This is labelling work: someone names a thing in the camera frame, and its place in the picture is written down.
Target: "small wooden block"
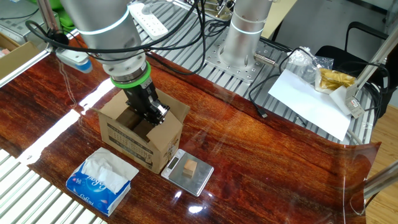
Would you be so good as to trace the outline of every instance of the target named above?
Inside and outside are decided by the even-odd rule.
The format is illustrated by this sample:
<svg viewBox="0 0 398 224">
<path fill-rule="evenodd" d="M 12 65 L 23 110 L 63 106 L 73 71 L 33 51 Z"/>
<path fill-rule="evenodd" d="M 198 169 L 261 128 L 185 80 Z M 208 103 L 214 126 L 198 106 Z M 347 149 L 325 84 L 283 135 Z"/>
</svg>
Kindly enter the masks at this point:
<svg viewBox="0 0 398 224">
<path fill-rule="evenodd" d="M 184 165 L 184 170 L 182 171 L 182 175 L 184 175 L 185 177 L 188 177 L 188 178 L 192 178 L 193 173 L 195 172 L 195 169 L 197 168 L 197 165 L 198 165 L 197 162 L 188 159 Z"/>
</svg>

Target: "black cable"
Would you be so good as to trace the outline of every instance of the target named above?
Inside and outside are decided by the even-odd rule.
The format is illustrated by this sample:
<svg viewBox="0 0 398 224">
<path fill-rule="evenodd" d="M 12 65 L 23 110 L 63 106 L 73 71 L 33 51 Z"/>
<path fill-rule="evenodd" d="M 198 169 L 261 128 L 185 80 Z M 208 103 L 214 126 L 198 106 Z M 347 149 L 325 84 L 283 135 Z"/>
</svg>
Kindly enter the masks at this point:
<svg viewBox="0 0 398 224">
<path fill-rule="evenodd" d="M 382 91 L 375 86 L 372 83 L 365 83 L 364 88 L 368 91 L 368 93 L 371 95 L 373 102 L 374 102 L 374 107 L 366 109 L 365 111 L 371 111 L 371 110 L 376 110 L 374 112 L 375 120 L 373 122 L 373 126 L 376 125 L 379 115 L 381 113 L 381 103 L 382 103 Z"/>
<path fill-rule="evenodd" d="M 272 47 L 272 48 L 275 48 L 275 49 L 280 50 L 280 51 L 283 51 L 283 52 L 291 52 L 291 51 L 293 50 L 293 49 L 291 49 L 291 48 L 288 47 L 288 46 L 285 46 L 285 45 L 280 44 L 280 43 L 278 43 L 278 42 L 274 42 L 274 41 L 269 40 L 269 39 L 267 39 L 267 38 L 265 38 L 265 37 L 260 37 L 260 41 L 261 41 L 262 43 L 264 43 L 264 44 L 269 45 L 269 46 Z"/>
<path fill-rule="evenodd" d="M 269 77 L 267 77 L 265 80 L 261 81 L 260 83 L 258 83 L 255 87 L 253 87 L 250 92 L 249 92 L 249 99 L 252 102 L 252 104 L 257 108 L 257 112 L 260 114 L 260 116 L 262 116 L 263 118 L 266 117 L 266 111 L 260 107 L 258 107 L 258 105 L 254 102 L 253 98 L 251 97 L 251 94 L 253 93 L 253 91 L 257 88 L 259 88 L 259 86 L 261 86 L 262 84 L 264 84 L 265 82 L 267 82 L 268 80 L 270 80 L 271 78 L 274 77 L 278 77 L 280 75 L 271 75 Z"/>
<path fill-rule="evenodd" d="M 251 103 L 256 107 L 257 112 L 260 114 L 260 116 L 262 116 L 263 118 L 266 118 L 267 114 L 265 109 L 262 109 L 260 107 L 258 107 L 258 105 L 256 104 L 256 102 L 254 102 L 253 98 L 252 98 L 252 93 L 255 89 L 257 89 L 259 86 L 261 86 L 262 84 L 264 84 L 265 82 L 267 82 L 268 80 L 270 80 L 271 78 L 274 77 L 278 77 L 282 74 L 282 65 L 283 63 L 297 50 L 301 50 L 302 52 L 306 53 L 308 56 L 310 56 L 311 58 L 313 58 L 313 56 L 308 53 L 307 51 L 305 51 L 304 49 L 301 49 L 300 47 L 297 47 L 296 49 L 294 49 L 285 59 L 283 59 L 283 61 L 280 63 L 279 65 L 279 74 L 278 75 L 271 75 L 269 77 L 267 77 L 265 80 L 261 81 L 259 84 L 257 84 L 255 87 L 253 87 L 250 92 L 249 92 L 249 99 L 251 101 Z"/>
<path fill-rule="evenodd" d="M 202 37 L 202 39 L 203 39 L 203 55 L 202 55 L 201 64 L 195 71 L 190 72 L 190 73 L 181 72 L 179 70 L 176 70 L 176 69 L 168 66 L 166 63 L 163 63 L 161 60 L 157 59 L 156 57 L 154 57 L 151 54 L 147 54 L 147 56 L 150 57 L 150 58 L 153 58 L 155 61 L 159 62 L 161 65 L 163 65 L 164 67 L 166 67 L 167 69 L 169 69 L 169 70 L 171 70 L 171 71 L 173 71 L 175 73 L 179 73 L 179 74 L 182 74 L 182 75 L 194 75 L 194 74 L 198 73 L 203 68 L 203 66 L 205 65 L 205 57 L 206 57 L 206 37 L 205 37 L 205 24 L 206 24 L 206 22 L 205 22 L 205 20 L 206 20 L 206 14 L 205 14 L 205 10 L 202 10 L 202 11 L 199 10 L 198 6 L 197 6 L 197 12 L 198 12 L 198 18 L 199 18 L 199 23 L 200 23 L 200 37 Z"/>
<path fill-rule="evenodd" d="M 169 46 L 166 46 L 166 47 L 151 47 L 151 49 L 152 49 L 152 50 L 177 50 L 179 47 L 176 47 L 176 46 L 177 46 L 179 43 L 181 43 L 181 41 L 182 41 L 184 38 L 186 38 L 187 35 L 188 35 L 189 33 L 191 33 L 191 31 L 195 28 L 195 26 L 196 26 L 196 24 L 197 24 L 198 21 L 199 21 L 199 17 L 197 17 L 197 19 L 195 20 L 195 22 L 193 22 L 193 24 L 192 24 L 192 26 L 189 28 L 189 30 L 187 30 L 186 33 L 185 33 L 184 35 L 182 35 L 182 37 L 181 37 L 178 41 L 175 41 L 174 44 L 169 45 Z M 191 42 L 191 43 L 188 43 L 188 44 L 187 44 L 188 46 L 186 46 L 186 47 L 189 47 L 189 46 L 195 44 L 195 43 L 196 43 L 195 41 L 199 41 L 200 38 L 201 38 L 201 36 L 199 35 L 199 36 L 197 37 L 197 39 L 195 39 L 195 40 L 194 40 L 193 42 Z"/>
<path fill-rule="evenodd" d="M 302 52 L 306 53 L 308 56 L 310 56 L 310 58 L 313 59 L 313 56 L 312 56 L 310 53 L 308 53 L 306 50 L 304 50 L 304 49 L 302 49 L 302 48 L 300 48 L 300 47 L 297 47 L 297 48 L 294 49 L 285 59 L 283 59 L 283 61 L 280 63 L 280 65 L 279 65 L 279 73 L 280 73 L 280 74 L 282 74 L 282 65 L 283 65 L 283 64 L 285 63 L 285 61 L 286 61 L 290 56 L 292 56 L 292 54 L 293 54 L 295 51 L 297 51 L 297 50 L 301 50 Z"/>
<path fill-rule="evenodd" d="M 22 19 L 22 18 L 26 18 L 29 16 L 33 16 L 36 12 L 38 12 L 39 9 L 36 9 L 36 11 L 34 11 L 33 13 L 26 15 L 26 16 L 20 16 L 20 17 L 10 17 L 10 18 L 0 18 L 0 20 L 6 20 L 6 19 Z"/>
<path fill-rule="evenodd" d="M 85 49 L 85 48 L 71 47 L 71 46 L 68 46 L 65 44 L 58 43 L 57 41 L 54 41 L 46 36 L 41 35 L 39 32 L 37 32 L 37 30 L 35 30 L 32 27 L 32 25 L 35 25 L 36 27 L 39 26 L 34 21 L 26 21 L 25 25 L 33 34 L 35 34 L 42 40 L 52 44 L 54 47 L 60 47 L 60 48 L 67 49 L 67 50 L 74 50 L 77 52 L 88 52 L 88 53 L 97 53 L 97 54 L 115 54 L 115 53 L 135 52 L 137 50 L 149 49 L 153 45 L 158 44 L 158 43 L 168 39 L 170 36 L 174 35 L 174 33 L 176 33 L 176 31 L 178 31 L 179 28 L 181 28 L 182 25 L 187 21 L 189 16 L 192 14 L 193 10 L 196 8 L 196 6 L 198 6 L 199 1 L 203 2 L 202 0 L 195 0 L 193 6 L 187 12 L 187 14 L 184 16 L 184 18 L 180 21 L 180 23 L 177 24 L 173 30 L 171 30 L 169 33 L 167 33 L 163 37 L 161 37 L 151 43 L 148 43 L 148 44 L 144 44 L 144 45 L 137 46 L 137 47 L 125 48 L 125 49 Z"/>
<path fill-rule="evenodd" d="M 222 33 L 230 25 L 231 20 L 221 21 L 217 19 L 212 19 L 208 21 L 208 23 L 209 23 L 209 28 L 208 28 L 209 34 L 206 34 L 206 37 L 214 37 Z"/>
<path fill-rule="evenodd" d="M 351 64 L 351 63 L 355 63 L 355 64 L 358 64 L 358 65 L 371 65 L 371 66 L 378 67 L 378 68 L 380 68 L 381 70 L 384 70 L 384 72 L 385 72 L 385 74 L 386 74 L 386 77 L 387 77 L 387 87 L 384 88 L 384 89 L 386 90 L 386 93 L 387 93 L 388 88 L 390 87 L 390 79 L 391 79 L 391 77 L 390 77 L 390 72 L 388 71 L 388 69 L 386 69 L 386 68 L 385 68 L 384 66 L 382 66 L 382 65 L 378 65 L 378 64 L 375 64 L 375 63 L 355 62 L 355 61 L 352 61 L 352 62 L 343 62 L 342 64 L 339 65 L 339 68 L 342 68 L 343 65 L 347 65 L 347 64 Z"/>
<path fill-rule="evenodd" d="M 376 197 L 376 195 L 378 194 L 378 193 L 376 193 L 376 194 L 374 194 L 374 195 L 372 195 L 372 197 L 371 198 L 369 198 L 369 200 L 366 202 L 366 205 L 365 205 L 365 208 L 367 208 L 368 207 L 368 205 L 372 202 L 372 200 Z"/>
<path fill-rule="evenodd" d="M 58 30 L 58 31 L 59 31 L 59 32 L 67 32 L 68 34 L 70 34 L 70 35 L 76 40 L 77 44 L 78 44 L 80 47 L 83 48 L 83 45 L 80 43 L 80 41 L 79 41 L 71 32 L 69 32 L 69 31 L 67 31 L 67 30 Z M 117 59 L 103 59 L 103 58 L 101 58 L 101 57 L 96 57 L 96 56 L 94 56 L 94 55 L 92 55 L 92 54 L 90 54 L 90 53 L 88 53 L 88 52 L 85 52 L 85 53 L 86 53 L 88 56 L 92 57 L 93 59 L 102 60 L 102 61 L 105 61 L 105 62 L 117 62 L 117 61 L 121 61 L 121 60 L 130 59 L 130 58 L 135 57 L 135 56 L 137 56 L 137 55 L 139 55 L 139 54 L 142 54 L 143 52 L 139 52 L 139 53 L 134 54 L 134 55 L 129 56 L 129 57 L 117 58 Z"/>
</svg>

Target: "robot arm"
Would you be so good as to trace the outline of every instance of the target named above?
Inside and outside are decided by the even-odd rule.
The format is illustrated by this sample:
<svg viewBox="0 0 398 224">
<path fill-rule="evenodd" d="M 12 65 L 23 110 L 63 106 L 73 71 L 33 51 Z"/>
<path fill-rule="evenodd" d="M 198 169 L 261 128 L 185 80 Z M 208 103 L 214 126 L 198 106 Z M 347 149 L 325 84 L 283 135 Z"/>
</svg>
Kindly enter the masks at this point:
<svg viewBox="0 0 398 224">
<path fill-rule="evenodd" d="M 123 49 L 141 45 L 124 0 L 61 0 L 61 3 L 89 48 Z M 124 90 L 128 105 L 138 115 L 154 125 L 163 123 L 169 107 L 158 100 L 143 51 L 95 56 L 115 86 Z"/>
</svg>

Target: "digital scale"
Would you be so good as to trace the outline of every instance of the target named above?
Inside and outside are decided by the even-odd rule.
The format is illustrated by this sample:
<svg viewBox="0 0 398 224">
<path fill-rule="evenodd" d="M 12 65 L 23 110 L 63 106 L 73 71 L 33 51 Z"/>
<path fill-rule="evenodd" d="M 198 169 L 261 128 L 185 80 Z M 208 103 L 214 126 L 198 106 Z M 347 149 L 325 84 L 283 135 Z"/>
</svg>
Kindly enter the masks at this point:
<svg viewBox="0 0 398 224">
<path fill-rule="evenodd" d="M 183 169 L 187 160 L 197 162 L 192 178 L 184 176 Z M 182 149 L 177 150 L 173 158 L 162 172 L 162 177 L 198 197 L 205 188 L 214 168 Z"/>
</svg>

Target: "yellow food package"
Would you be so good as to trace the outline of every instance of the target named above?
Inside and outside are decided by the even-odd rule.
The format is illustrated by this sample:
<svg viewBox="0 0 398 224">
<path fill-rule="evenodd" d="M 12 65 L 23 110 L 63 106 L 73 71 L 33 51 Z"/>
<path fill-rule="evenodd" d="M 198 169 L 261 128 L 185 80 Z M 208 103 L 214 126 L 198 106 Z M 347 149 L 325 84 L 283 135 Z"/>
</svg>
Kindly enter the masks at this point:
<svg viewBox="0 0 398 224">
<path fill-rule="evenodd" d="M 328 90 L 337 90 L 340 86 L 344 85 L 346 88 L 354 85 L 355 77 L 345 73 L 321 68 L 321 82 L 319 87 Z"/>
</svg>

